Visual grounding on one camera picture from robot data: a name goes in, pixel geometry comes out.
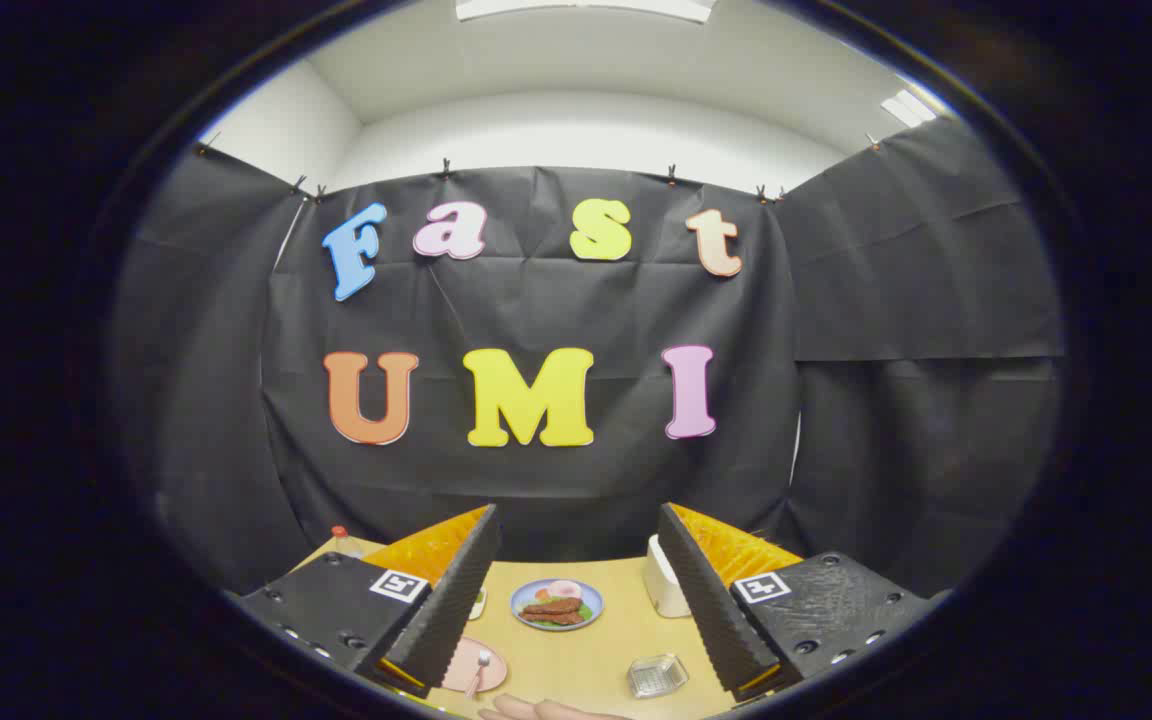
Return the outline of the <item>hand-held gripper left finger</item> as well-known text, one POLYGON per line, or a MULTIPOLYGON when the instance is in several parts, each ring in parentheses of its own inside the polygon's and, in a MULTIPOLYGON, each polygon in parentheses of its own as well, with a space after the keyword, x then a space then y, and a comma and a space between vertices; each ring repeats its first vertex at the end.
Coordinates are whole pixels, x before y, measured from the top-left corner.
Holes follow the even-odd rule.
POLYGON ((340 670, 425 698, 442 684, 499 547, 488 503, 364 558, 329 547, 236 602, 340 670))

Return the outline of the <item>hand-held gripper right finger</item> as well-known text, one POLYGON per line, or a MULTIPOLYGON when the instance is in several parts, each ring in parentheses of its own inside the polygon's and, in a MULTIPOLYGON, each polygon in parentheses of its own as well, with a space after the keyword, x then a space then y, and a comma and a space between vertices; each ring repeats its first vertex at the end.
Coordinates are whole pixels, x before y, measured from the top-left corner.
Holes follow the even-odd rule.
POLYGON ((657 539, 740 703, 861 659, 935 606, 844 553, 799 558, 677 503, 660 506, 657 539))

